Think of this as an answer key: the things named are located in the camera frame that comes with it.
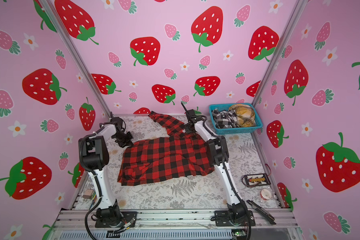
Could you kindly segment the red black plaid shirt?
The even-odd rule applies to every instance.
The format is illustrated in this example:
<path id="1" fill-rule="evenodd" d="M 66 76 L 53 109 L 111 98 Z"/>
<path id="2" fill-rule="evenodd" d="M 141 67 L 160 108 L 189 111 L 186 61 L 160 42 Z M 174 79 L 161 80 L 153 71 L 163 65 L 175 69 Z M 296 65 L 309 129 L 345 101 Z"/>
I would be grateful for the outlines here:
<path id="1" fill-rule="evenodd" d="M 214 171 L 207 143 L 199 134 L 186 133 L 185 124 L 170 115 L 151 112 L 149 118 L 165 128 L 168 136 L 137 141 L 125 149 L 119 183 L 138 186 Z"/>

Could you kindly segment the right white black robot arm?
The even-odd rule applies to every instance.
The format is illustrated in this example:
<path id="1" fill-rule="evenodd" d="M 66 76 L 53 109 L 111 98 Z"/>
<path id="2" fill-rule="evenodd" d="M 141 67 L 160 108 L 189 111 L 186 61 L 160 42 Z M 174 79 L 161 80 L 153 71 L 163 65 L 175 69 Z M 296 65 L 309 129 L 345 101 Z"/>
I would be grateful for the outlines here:
<path id="1" fill-rule="evenodd" d="M 210 164 L 214 166 L 223 181 L 227 195 L 228 218 L 234 226 L 247 224 L 250 226 L 251 215 L 245 201 L 242 199 L 231 174 L 229 165 L 229 151 L 226 139 L 215 134 L 207 126 L 207 117 L 197 115 L 195 110 L 187 110 L 184 104 L 182 107 L 188 120 L 186 124 L 187 133 L 198 134 L 207 143 L 207 155 Z"/>

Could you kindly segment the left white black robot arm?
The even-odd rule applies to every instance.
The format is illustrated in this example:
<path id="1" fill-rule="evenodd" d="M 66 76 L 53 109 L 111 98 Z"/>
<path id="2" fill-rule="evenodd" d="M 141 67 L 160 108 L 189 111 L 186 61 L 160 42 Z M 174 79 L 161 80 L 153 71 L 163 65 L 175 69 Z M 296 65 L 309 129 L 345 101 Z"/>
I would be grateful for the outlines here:
<path id="1" fill-rule="evenodd" d="M 113 117 L 108 122 L 100 124 L 98 131 L 79 139 L 79 162 L 88 172 L 98 198 L 90 211 L 96 211 L 94 220 L 101 227 L 105 224 L 117 226 L 124 218 L 108 178 L 108 139 L 114 139 L 121 148 L 133 145 L 131 133 L 126 132 L 125 121 L 119 117 Z"/>

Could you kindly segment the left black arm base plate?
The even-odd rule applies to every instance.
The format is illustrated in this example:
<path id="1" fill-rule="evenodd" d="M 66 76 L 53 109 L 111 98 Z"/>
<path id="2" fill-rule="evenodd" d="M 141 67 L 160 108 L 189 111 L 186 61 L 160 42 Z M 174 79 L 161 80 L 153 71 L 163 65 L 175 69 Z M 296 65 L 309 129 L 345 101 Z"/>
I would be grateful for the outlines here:
<path id="1" fill-rule="evenodd" d="M 121 217 L 101 217 L 96 220 L 95 228 L 134 228 L 138 212 L 121 212 Z"/>

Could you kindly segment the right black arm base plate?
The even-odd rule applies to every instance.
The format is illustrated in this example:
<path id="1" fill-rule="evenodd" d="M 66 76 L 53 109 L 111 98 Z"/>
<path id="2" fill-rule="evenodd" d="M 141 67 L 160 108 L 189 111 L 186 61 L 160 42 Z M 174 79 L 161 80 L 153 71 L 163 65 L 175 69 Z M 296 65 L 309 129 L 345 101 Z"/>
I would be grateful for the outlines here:
<path id="1" fill-rule="evenodd" d="M 210 218 L 218 227 L 254 227 L 256 225 L 255 218 L 252 211 L 249 214 L 244 214 L 241 217 L 235 217 L 232 211 L 215 211 Z"/>

